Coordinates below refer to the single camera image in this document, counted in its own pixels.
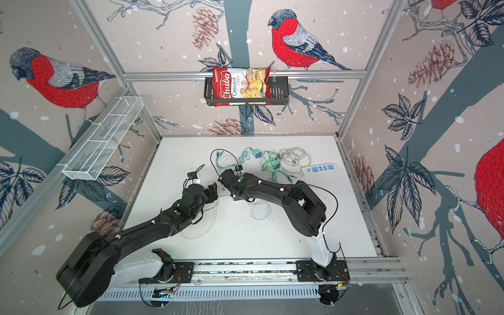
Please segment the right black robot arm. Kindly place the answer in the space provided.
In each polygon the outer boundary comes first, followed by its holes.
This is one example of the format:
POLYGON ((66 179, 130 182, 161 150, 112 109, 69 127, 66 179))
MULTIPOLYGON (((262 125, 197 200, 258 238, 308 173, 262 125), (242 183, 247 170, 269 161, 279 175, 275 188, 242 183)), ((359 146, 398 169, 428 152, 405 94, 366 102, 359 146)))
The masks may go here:
POLYGON ((294 229, 307 237, 312 261, 321 267, 327 267, 333 260, 322 232, 327 220, 327 207, 310 185, 303 181, 279 184, 251 173, 237 175, 230 169, 219 175, 219 182, 235 201, 260 199, 282 207, 294 229))

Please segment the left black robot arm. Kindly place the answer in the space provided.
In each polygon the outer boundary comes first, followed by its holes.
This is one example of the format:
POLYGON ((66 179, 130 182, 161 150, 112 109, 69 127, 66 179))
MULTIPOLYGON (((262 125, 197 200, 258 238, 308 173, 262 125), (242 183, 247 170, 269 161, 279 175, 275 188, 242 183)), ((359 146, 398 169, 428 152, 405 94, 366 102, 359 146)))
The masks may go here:
POLYGON ((57 282, 77 307, 90 305, 108 289, 114 268, 123 258, 178 234, 217 198, 217 184, 207 188, 191 184, 182 191, 181 199, 144 223, 107 235, 88 233, 56 273, 57 282))

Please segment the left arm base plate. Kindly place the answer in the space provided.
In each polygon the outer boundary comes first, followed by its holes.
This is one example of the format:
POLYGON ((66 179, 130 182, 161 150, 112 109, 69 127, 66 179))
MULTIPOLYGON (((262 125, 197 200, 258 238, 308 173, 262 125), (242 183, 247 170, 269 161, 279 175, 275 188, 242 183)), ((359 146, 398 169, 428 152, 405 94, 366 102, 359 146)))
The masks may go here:
POLYGON ((193 262, 175 261, 173 263, 164 262, 161 269, 148 278, 139 279, 140 284, 188 284, 192 280, 194 271, 193 262))

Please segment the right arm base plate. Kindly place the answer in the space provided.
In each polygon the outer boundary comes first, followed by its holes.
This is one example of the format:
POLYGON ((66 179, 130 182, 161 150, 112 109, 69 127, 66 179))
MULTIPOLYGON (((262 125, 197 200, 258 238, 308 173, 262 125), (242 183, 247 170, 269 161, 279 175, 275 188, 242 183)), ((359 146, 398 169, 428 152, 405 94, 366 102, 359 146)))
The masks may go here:
POLYGON ((314 261, 297 261, 294 274, 299 282, 350 282, 349 269, 344 260, 333 259, 322 267, 314 261))

